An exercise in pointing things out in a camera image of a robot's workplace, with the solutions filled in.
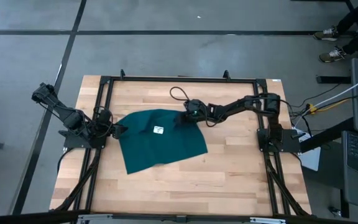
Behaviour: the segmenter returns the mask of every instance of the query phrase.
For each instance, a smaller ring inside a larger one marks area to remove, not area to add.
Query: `white tag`
[[[157,134],[162,134],[162,133],[164,132],[164,128],[163,128],[163,127],[154,126],[153,132],[154,132],[154,133],[157,133]]]

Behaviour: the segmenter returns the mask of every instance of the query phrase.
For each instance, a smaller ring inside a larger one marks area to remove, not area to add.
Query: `white cable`
[[[356,84],[356,85],[354,85],[354,86],[348,88],[347,90],[343,91],[342,93],[340,93],[340,94],[338,94],[338,95],[336,95],[336,96],[331,97],[330,99],[324,100],[324,101],[322,101],[322,102],[320,102],[320,103],[314,105],[312,108],[317,108],[317,106],[322,105],[323,103],[328,102],[328,101],[330,101],[330,100],[332,100],[332,99],[335,99],[335,98],[341,96],[342,94],[344,94],[345,92],[354,89],[354,88],[357,87],[357,86],[358,86],[358,84]],[[296,126],[298,125],[298,123],[299,123],[299,121],[302,119],[302,117],[303,117],[305,114],[307,114],[312,108],[309,108],[307,111],[305,111],[305,112],[301,115],[301,117],[298,119],[298,121],[296,121],[295,125],[293,126],[294,128],[296,128]]]

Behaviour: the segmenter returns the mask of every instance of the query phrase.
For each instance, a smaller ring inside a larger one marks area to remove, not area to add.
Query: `concrete floor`
[[[79,5],[80,0],[0,0],[0,29],[71,30]],[[320,30],[348,12],[343,2],[92,0],[86,3],[79,30]],[[67,35],[0,35],[0,141],[5,142],[0,150],[0,215],[10,211],[42,117],[31,93],[41,82],[54,82],[67,41]],[[318,85],[316,75],[349,74],[350,61],[323,64],[317,58],[347,41],[321,42],[305,36],[77,36],[59,98],[73,106],[83,75],[118,75],[121,68],[127,75],[192,77],[221,77],[227,69],[232,77],[282,79],[287,101],[298,105],[332,87]],[[347,87],[341,85],[311,102]],[[351,106],[346,103],[311,117],[311,128],[324,129],[352,116]],[[52,118],[24,213],[48,210],[63,146],[57,131],[62,128]],[[339,207],[338,189],[305,180],[313,195],[313,213],[333,218],[326,208]],[[352,205],[351,220],[358,221],[358,207]]]

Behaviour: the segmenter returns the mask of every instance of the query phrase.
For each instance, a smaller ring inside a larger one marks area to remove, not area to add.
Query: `shoe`
[[[323,30],[322,32],[315,32],[313,37],[317,40],[329,40],[336,41],[339,37],[336,27],[332,26],[329,29]]]
[[[340,47],[335,47],[334,50],[329,53],[323,53],[319,56],[320,61],[325,63],[337,62],[345,59],[346,53]]]

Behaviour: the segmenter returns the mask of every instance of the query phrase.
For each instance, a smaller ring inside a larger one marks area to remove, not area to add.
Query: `desk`
[[[76,108],[92,116],[100,76],[84,76]],[[253,95],[251,84],[192,82],[115,81],[110,110],[114,122],[142,110],[163,108],[183,111],[183,102],[172,99],[169,89],[182,87],[190,98],[206,103],[227,104],[244,95]],[[267,80],[268,91],[282,96],[280,81]],[[280,122],[291,128],[286,106]],[[208,153],[135,174],[126,174],[117,139],[108,138],[102,151],[91,212],[153,213],[187,215],[272,215],[264,158],[259,151],[257,116],[251,111],[206,127],[198,123]],[[50,208],[59,206],[76,185],[84,150],[75,149],[62,160]],[[301,165],[291,154],[281,153],[285,183],[304,210],[311,213]],[[84,208],[88,186],[80,208]],[[279,212],[283,213],[278,187]]]

